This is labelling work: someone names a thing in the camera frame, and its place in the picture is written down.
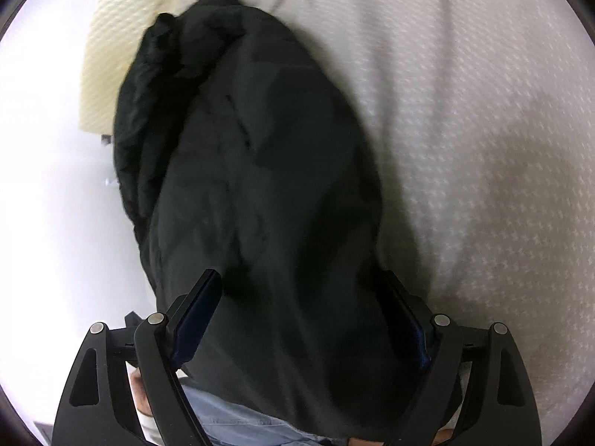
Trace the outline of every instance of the human hand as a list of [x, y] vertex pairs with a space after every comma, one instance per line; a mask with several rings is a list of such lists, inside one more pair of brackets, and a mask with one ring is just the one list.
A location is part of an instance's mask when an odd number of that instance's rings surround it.
[[130, 389], [132, 390], [132, 397], [135, 400], [136, 410], [145, 416], [153, 417], [151, 405], [149, 404], [149, 399], [145, 392], [145, 385], [141, 378], [141, 369], [135, 369], [134, 372], [130, 374]]
[[[432, 446], [436, 446], [452, 437], [452, 429], [441, 429], [436, 433]], [[349, 438], [347, 446], [383, 446], [382, 442], [364, 441], [363, 439]]]

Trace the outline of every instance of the white bed sheet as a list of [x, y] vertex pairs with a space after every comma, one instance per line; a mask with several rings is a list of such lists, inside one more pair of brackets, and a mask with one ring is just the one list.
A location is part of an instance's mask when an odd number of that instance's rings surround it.
[[461, 324], [510, 327], [549, 445], [595, 379], [595, 47], [570, 6], [243, 1], [293, 29], [356, 109], [383, 264]]

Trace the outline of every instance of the black cloth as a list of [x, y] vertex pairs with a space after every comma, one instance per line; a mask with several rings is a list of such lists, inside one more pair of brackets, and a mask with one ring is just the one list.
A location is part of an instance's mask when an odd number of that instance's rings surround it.
[[373, 271], [379, 178], [292, 33], [237, 0], [161, 14], [120, 92], [115, 165], [160, 311], [206, 268], [224, 297], [186, 372], [328, 437], [382, 441], [417, 381]]

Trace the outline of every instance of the metal screw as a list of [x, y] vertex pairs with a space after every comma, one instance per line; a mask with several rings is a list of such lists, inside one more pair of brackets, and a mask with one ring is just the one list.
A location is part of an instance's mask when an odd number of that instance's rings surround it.
[[157, 325], [158, 323], [161, 323], [164, 319], [165, 319], [165, 315], [163, 315], [160, 312], [156, 312], [156, 313], [152, 313], [151, 315], [149, 315], [149, 317], [147, 318], [147, 321], [151, 325]]
[[101, 323], [100, 321], [96, 321], [91, 328], [89, 329], [89, 332], [91, 333], [99, 333], [103, 330], [103, 323]]
[[508, 333], [508, 327], [498, 321], [494, 324], [494, 331], [501, 335], [506, 335]]
[[440, 314], [434, 317], [434, 322], [436, 325], [446, 327], [447, 325], [450, 325], [450, 318], [448, 318], [446, 315]]

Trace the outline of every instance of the light blue jeans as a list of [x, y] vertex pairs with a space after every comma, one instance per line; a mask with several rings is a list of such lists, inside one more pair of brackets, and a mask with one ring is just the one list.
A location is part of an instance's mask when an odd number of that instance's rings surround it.
[[347, 439], [329, 439], [291, 424], [228, 403], [208, 392], [182, 386], [194, 414], [215, 446], [346, 446]]

